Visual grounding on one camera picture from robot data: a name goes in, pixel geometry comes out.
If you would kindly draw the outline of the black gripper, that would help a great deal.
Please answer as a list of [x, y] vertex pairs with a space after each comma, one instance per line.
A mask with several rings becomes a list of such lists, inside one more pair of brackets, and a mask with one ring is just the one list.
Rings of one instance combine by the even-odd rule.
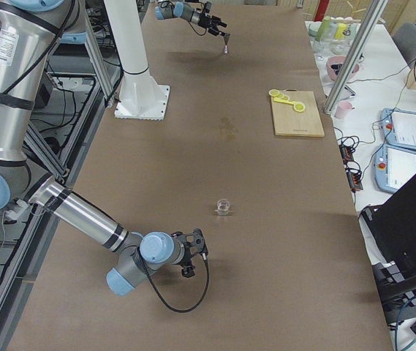
[[194, 11], [192, 15], [192, 22], [193, 24], [208, 29], [208, 33], [216, 36], [224, 37], [225, 39], [230, 38], [230, 34], [220, 30], [217, 26], [227, 27], [227, 24], [222, 21], [221, 18], [216, 16], [210, 16], [205, 14], [204, 12], [197, 12]]
[[182, 267], [181, 274], [183, 277], [193, 277], [195, 275], [195, 266], [192, 263], [193, 257], [194, 255], [191, 253], [191, 249], [185, 248], [184, 255], [180, 261], [180, 266]]

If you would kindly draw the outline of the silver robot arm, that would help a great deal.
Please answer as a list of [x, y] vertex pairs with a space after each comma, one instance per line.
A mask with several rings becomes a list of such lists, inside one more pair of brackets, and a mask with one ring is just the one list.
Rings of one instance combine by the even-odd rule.
[[212, 5], [210, 1], [156, 1], [155, 15], [158, 20], [183, 19], [228, 42], [230, 34], [221, 30], [227, 28], [227, 24], [211, 14]]
[[163, 265], [195, 274], [193, 257], [206, 256], [203, 234], [129, 231], [63, 185], [65, 166], [50, 146], [33, 146], [42, 176], [33, 180], [25, 148], [39, 133], [30, 125], [48, 57], [67, 35], [83, 35], [105, 92], [112, 88], [103, 67], [83, 1], [0, 1], [0, 210], [13, 200], [39, 205], [118, 255], [108, 287], [126, 295], [151, 280]]

